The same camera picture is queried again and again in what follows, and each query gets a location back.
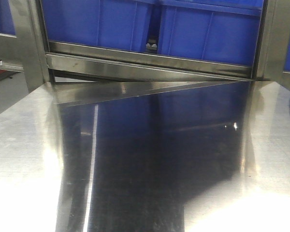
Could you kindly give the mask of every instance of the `shelving unit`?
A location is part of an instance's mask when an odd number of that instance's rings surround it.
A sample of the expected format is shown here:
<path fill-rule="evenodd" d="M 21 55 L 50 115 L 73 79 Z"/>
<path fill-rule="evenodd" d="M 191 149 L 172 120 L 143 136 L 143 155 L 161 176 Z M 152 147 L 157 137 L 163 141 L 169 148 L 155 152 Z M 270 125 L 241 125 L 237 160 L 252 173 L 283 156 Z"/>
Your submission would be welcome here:
<path fill-rule="evenodd" d="M 253 67 L 49 41 L 41 0 L 9 0 L 16 36 L 0 34 L 0 69 L 24 71 L 30 91 L 54 81 L 53 70 L 87 78 L 134 81 L 274 80 L 290 39 L 290 0 L 265 0 Z"/>

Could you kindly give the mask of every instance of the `metal sheet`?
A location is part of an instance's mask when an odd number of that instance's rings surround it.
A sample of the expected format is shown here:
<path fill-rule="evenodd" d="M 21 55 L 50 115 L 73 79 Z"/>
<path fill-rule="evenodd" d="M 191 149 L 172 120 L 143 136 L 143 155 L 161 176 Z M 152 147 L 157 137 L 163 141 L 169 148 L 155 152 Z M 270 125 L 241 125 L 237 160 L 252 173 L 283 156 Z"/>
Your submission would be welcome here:
<path fill-rule="evenodd" d="M 251 76 L 251 67 L 216 63 L 204 60 L 167 57 L 155 54 L 142 54 L 60 42 L 50 42 L 50 50 L 53 53 L 64 53 L 121 62 L 146 64 L 151 66 L 182 69 L 194 72 L 215 73 L 243 78 L 250 78 Z"/>
<path fill-rule="evenodd" d="M 1 114 L 0 232 L 290 231 L 290 92 L 191 84 L 45 84 Z"/>
<path fill-rule="evenodd" d="M 159 68 L 57 53 L 46 54 L 50 69 L 96 75 L 104 78 L 134 81 L 221 81 L 246 78 Z"/>

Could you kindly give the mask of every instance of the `metal table top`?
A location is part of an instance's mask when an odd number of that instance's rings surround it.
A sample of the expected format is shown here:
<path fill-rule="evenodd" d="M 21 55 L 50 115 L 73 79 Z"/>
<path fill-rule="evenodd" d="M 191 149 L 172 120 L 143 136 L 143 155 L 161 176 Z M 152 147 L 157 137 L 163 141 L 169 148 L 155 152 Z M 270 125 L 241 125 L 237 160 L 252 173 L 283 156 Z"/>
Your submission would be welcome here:
<path fill-rule="evenodd" d="M 290 92 L 45 84 L 0 115 L 10 231 L 290 231 Z"/>

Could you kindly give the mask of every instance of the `stainless steel table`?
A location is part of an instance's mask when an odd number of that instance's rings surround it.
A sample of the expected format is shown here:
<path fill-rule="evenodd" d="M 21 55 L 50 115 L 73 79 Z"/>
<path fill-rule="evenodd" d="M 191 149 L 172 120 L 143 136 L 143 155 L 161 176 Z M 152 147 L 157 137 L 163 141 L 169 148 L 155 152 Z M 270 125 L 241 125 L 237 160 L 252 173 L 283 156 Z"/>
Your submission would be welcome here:
<path fill-rule="evenodd" d="M 290 92 L 45 84 L 0 115 L 10 231 L 290 231 Z"/>

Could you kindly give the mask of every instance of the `metal post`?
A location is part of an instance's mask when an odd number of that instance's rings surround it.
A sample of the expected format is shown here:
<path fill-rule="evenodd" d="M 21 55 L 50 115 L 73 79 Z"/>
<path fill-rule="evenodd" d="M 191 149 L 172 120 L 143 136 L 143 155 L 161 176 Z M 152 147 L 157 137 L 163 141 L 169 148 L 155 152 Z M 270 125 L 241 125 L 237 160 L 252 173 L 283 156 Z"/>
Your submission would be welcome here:
<path fill-rule="evenodd" d="M 40 0 L 9 0 L 18 52 L 24 67 L 29 92 L 53 81 L 46 63 L 48 41 Z"/>
<path fill-rule="evenodd" d="M 282 78 L 290 39 L 290 0 L 264 0 L 252 78 Z"/>

